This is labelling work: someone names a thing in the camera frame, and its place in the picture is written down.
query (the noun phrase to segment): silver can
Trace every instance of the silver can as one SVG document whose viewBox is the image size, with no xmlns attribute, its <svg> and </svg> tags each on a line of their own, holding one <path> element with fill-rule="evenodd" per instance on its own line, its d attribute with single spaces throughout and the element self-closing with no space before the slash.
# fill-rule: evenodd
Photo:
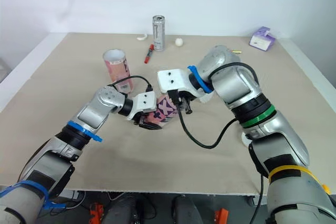
<svg viewBox="0 0 336 224">
<path fill-rule="evenodd" d="M 154 50 L 164 50 L 164 16 L 155 15 L 153 17 L 153 37 L 154 37 Z"/>
</svg>

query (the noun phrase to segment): blue ring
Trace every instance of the blue ring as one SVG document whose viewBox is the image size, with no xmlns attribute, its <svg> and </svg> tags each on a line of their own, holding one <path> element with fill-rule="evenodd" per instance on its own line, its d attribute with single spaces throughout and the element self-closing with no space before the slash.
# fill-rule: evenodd
<svg viewBox="0 0 336 224">
<path fill-rule="evenodd" d="M 210 94 L 213 90 L 210 89 L 202 80 L 201 76 L 199 76 L 198 72 L 197 72 L 197 68 L 195 66 L 189 66 L 188 67 L 189 70 L 191 71 L 191 73 L 194 74 L 197 82 L 200 84 L 201 88 L 204 90 L 205 93 Z"/>
<path fill-rule="evenodd" d="M 66 204 L 56 204 L 53 203 L 52 201 L 49 200 L 49 193 L 47 191 L 47 189 L 34 181 L 31 180 L 22 180 L 19 183 L 16 183 L 15 185 L 12 186 L 8 186 L 7 188 L 5 188 L 5 190 L 3 190 L 0 193 L 0 198 L 2 198 L 3 196 L 5 196 L 6 194 L 8 194 L 10 191 L 16 189 L 17 187 L 20 187 L 22 185 L 29 185 L 32 187 L 35 187 L 36 189 L 38 189 L 39 191 L 41 191 L 44 194 L 44 204 L 43 204 L 43 208 L 44 209 L 50 209 L 50 208 L 65 208 Z"/>
<path fill-rule="evenodd" d="M 100 136 L 94 135 L 91 131 L 88 131 L 88 130 L 84 129 L 78 123 L 75 123 L 73 121 L 69 121 L 68 125 L 70 125 L 71 127 L 74 127 L 75 129 L 83 132 L 85 135 L 88 135 L 90 138 L 92 138 L 93 140 L 95 140 L 97 142 L 102 142 L 103 141 L 103 139 Z"/>
</svg>

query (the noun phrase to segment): table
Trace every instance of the table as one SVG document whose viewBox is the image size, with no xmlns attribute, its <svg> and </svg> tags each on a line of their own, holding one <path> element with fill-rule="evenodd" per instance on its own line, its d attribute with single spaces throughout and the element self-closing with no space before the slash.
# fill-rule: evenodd
<svg viewBox="0 0 336 224">
<path fill-rule="evenodd" d="M 279 42 L 263 52 L 250 47 L 246 37 L 179 36 L 185 42 L 179 48 L 174 46 L 176 36 L 167 36 L 166 50 L 155 51 L 145 65 L 151 37 L 145 41 L 136 37 L 68 34 L 60 40 L 0 114 L 0 184 L 14 183 L 32 153 L 58 133 L 98 88 L 110 83 L 102 60 L 106 50 L 123 49 L 131 74 L 148 78 L 159 95 L 157 71 L 196 65 L 214 45 L 222 44 L 243 52 L 242 62 L 255 69 L 264 94 L 305 142 L 310 169 L 336 192 L 336 174 L 325 169 L 335 161 L 336 114 Z M 134 84 L 134 96 L 144 92 L 142 80 Z M 214 142 L 233 118 L 217 96 L 207 104 L 193 102 L 192 109 L 194 113 L 185 116 L 187 127 L 206 144 Z M 205 150 L 188 139 L 178 119 L 162 130 L 147 131 L 112 114 L 98 132 L 103 143 L 91 141 L 85 147 L 67 188 L 256 194 L 259 174 L 241 142 L 241 134 L 235 123 L 217 148 Z"/>
</svg>

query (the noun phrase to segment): orange clamp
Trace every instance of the orange clamp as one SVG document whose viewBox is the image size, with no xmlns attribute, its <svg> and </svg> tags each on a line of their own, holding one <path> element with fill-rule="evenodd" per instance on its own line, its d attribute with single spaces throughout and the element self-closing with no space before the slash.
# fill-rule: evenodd
<svg viewBox="0 0 336 224">
<path fill-rule="evenodd" d="M 229 211 L 222 208 L 219 211 L 215 211 L 215 224 L 227 224 L 227 218 Z"/>
<path fill-rule="evenodd" d="M 101 224 L 101 219 L 103 217 L 104 207 L 102 204 L 93 203 L 90 205 L 90 215 L 92 216 L 89 220 L 89 224 Z"/>
</svg>

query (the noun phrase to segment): purple box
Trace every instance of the purple box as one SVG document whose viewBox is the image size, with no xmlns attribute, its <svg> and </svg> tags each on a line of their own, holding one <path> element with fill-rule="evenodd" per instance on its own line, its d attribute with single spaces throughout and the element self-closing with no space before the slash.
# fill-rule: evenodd
<svg viewBox="0 0 336 224">
<path fill-rule="evenodd" d="M 274 43 L 275 38 L 269 33 L 268 27 L 259 28 L 251 37 L 250 46 L 267 51 Z"/>
</svg>

